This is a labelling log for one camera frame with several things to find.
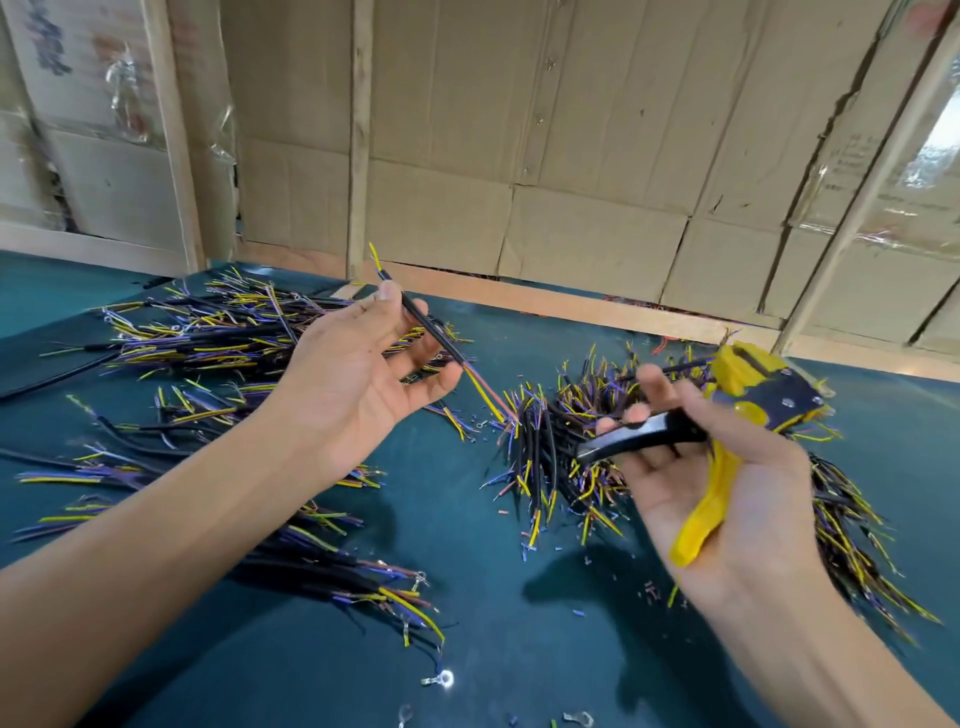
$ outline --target right hand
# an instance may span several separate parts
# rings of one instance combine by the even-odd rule
[[[613,459],[660,559],[701,613],[708,619],[722,617],[744,606],[745,599],[790,598],[798,589],[829,587],[816,545],[810,463],[804,450],[705,399],[691,382],[671,382],[657,366],[642,366],[637,380],[649,404],[631,407],[626,422],[643,422],[651,411],[682,407],[742,460],[726,521],[693,563],[680,569],[668,554],[707,489],[707,446],[677,445],[679,456],[657,447]],[[611,419],[602,420],[597,433],[615,426]]]

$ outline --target pile of cables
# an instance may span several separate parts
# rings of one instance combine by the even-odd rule
[[[687,347],[683,361],[668,360],[663,370],[674,381],[687,378],[703,389],[715,381],[710,361],[709,356],[694,358]],[[554,518],[558,500],[561,511],[580,520],[582,545],[598,527],[622,535],[616,522],[629,519],[632,509],[623,474],[610,460],[581,468],[574,456],[577,445],[593,436],[601,418],[620,419],[630,406],[645,401],[636,383],[639,366],[629,346],[628,360],[622,365],[598,360],[591,351],[578,375],[572,376],[568,363],[563,364],[551,394],[530,382],[506,394],[514,416],[492,426],[502,429],[499,443],[508,470],[481,488],[499,488],[494,500],[512,494],[517,506],[526,504],[530,528],[520,534],[524,561],[527,551],[537,550],[538,536]],[[823,443],[840,437],[819,421],[783,434],[798,442]],[[812,452],[809,458],[817,544],[830,580],[855,611],[865,617],[879,616],[912,643],[897,613],[940,621],[884,574],[885,568],[900,575],[883,544],[891,540],[886,522],[836,465]],[[675,588],[668,604],[676,595]]]

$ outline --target forearm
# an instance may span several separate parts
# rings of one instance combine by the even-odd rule
[[[0,572],[0,724],[72,725],[183,610],[320,490],[297,445],[264,425],[239,425]]]
[[[790,726],[954,726],[826,579],[745,601],[711,624]]]

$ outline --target finger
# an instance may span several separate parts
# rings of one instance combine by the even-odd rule
[[[401,296],[402,291],[394,281],[382,280],[376,293],[348,309],[357,309],[351,313],[372,347],[386,349],[409,330]]]
[[[394,379],[403,379],[417,372],[440,353],[440,344],[432,336],[422,336],[402,352],[387,358],[387,367]]]
[[[705,399],[692,382],[681,382],[677,393],[690,419],[734,455],[780,469],[805,463],[806,453],[799,445],[755,425],[738,415],[732,407]]]
[[[406,415],[424,408],[427,404],[433,404],[433,402],[450,394],[457,386],[457,382],[460,381],[460,375],[463,372],[464,370],[459,364],[451,361],[438,374],[404,387],[408,405]]]
[[[640,383],[640,389],[654,412],[680,406],[680,398],[673,382],[666,378],[666,374],[656,364],[644,364],[640,367],[636,372],[636,381]]]
[[[642,367],[640,367],[640,371],[637,373],[636,378],[640,382],[640,389],[643,390],[643,394],[647,396],[650,404],[635,404],[627,410],[627,416],[624,419],[627,422],[632,423],[643,422],[650,417],[650,413],[653,409],[661,409],[661,407],[655,404],[655,401],[667,401],[667,398],[663,396],[662,393],[657,392],[657,387],[660,386],[660,379],[663,380],[667,387],[669,387],[671,390],[673,389],[673,385],[667,380],[666,376],[663,375],[660,367],[656,367],[653,364],[644,364]],[[653,392],[653,397],[651,397],[650,392],[647,391],[648,387],[644,384],[645,381],[650,383],[650,392]],[[654,470],[663,468],[677,459],[677,454],[672,449],[663,445],[655,448],[644,448],[639,454],[644,460],[650,463],[650,467]]]
[[[597,423],[597,435],[606,434],[617,427],[618,425],[614,420],[605,417]],[[643,476],[650,472],[650,466],[636,452],[623,452],[616,455],[613,464],[623,473],[623,476],[627,478],[627,482],[631,485],[639,482]]]

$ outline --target wooden beam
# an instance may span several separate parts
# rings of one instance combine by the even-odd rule
[[[353,106],[350,124],[350,202],[347,278],[360,275],[367,246],[370,106],[373,80],[373,0],[353,0]]]
[[[344,260],[337,255],[239,239],[234,259],[332,278],[340,277],[344,270]],[[402,263],[392,262],[389,267],[391,276],[406,290],[538,316],[552,316],[602,327],[642,331],[655,336],[670,336],[705,344],[719,344],[729,331],[734,331],[735,339],[748,341],[766,349],[774,345],[778,334],[772,328],[747,326],[734,321],[722,321],[706,316],[645,308],[627,303],[601,301],[568,293],[503,283],[498,280],[418,268]],[[378,282],[371,260],[367,260],[361,267],[358,282]],[[791,355],[862,369],[960,382],[960,364],[937,357],[917,355],[912,350],[882,352],[815,336],[801,335],[794,340]]]
[[[871,213],[876,198],[882,192],[887,180],[893,174],[897,163],[903,157],[907,145],[929,111],[930,103],[943,85],[953,65],[960,55],[960,18],[955,19],[940,40],[937,50],[930,57],[920,79],[902,107],[899,116],[894,119],[886,140],[880,144],[867,176],[851,200],[844,213],[840,226],[827,243],[827,249],[817,265],[812,278],[806,285],[804,294],[797,302],[793,313],[787,319],[786,326],[774,345],[773,353],[795,354],[792,344],[806,328],[817,303],[827,292],[843,254],[850,247],[857,234],[863,228],[867,216]]]
[[[75,232],[0,223],[0,250],[42,255],[75,263],[178,278],[188,273],[183,255],[145,245]]]
[[[183,102],[177,81],[177,58],[170,29],[170,13],[167,0],[142,0],[142,3],[147,42],[154,67],[156,98],[163,121],[163,136],[167,157],[170,159],[174,193],[177,196],[183,253],[186,256],[187,270],[196,273],[206,268],[207,260],[200,232],[200,212],[197,210],[197,194],[190,165],[190,144],[183,120]],[[150,200],[143,201],[144,205],[150,203]]]

